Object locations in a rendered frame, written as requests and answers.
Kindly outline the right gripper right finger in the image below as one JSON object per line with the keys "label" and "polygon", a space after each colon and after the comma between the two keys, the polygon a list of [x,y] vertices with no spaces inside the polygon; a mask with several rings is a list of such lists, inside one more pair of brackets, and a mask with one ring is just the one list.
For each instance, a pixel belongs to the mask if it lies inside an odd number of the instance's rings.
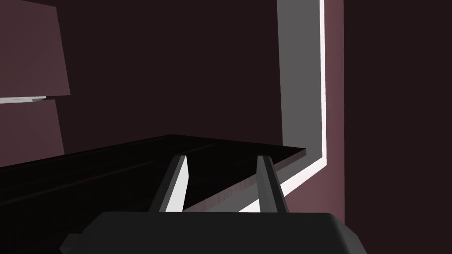
{"label": "right gripper right finger", "polygon": [[256,184],[261,213],[289,212],[276,170],[269,156],[258,156]]}

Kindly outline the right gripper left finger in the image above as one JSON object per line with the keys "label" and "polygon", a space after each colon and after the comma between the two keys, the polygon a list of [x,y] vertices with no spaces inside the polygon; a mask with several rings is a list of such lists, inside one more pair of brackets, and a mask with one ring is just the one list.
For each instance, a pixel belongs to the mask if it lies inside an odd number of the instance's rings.
{"label": "right gripper left finger", "polygon": [[182,212],[189,180],[186,156],[174,156],[149,208],[150,212]]}

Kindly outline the dark wooden table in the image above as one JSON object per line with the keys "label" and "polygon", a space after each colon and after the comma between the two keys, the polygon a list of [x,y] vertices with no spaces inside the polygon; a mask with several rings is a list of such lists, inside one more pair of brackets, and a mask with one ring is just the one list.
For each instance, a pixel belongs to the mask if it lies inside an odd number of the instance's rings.
{"label": "dark wooden table", "polygon": [[57,254],[106,211],[148,211],[176,155],[187,157],[185,212],[214,211],[256,183],[259,155],[279,171],[305,148],[169,134],[0,168],[0,254]]}

